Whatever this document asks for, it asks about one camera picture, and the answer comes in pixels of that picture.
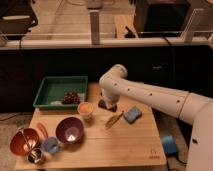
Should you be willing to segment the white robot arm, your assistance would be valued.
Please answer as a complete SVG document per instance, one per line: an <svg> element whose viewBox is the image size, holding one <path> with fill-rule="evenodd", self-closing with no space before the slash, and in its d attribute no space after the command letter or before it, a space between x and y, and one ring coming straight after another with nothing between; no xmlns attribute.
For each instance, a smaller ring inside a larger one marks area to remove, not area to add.
<svg viewBox="0 0 213 171"><path fill-rule="evenodd" d="M106 108L120 96L139 101L192 125L186 171L213 171L213 98L188 91L127 80L127 69L116 64L99 79Z"/></svg>

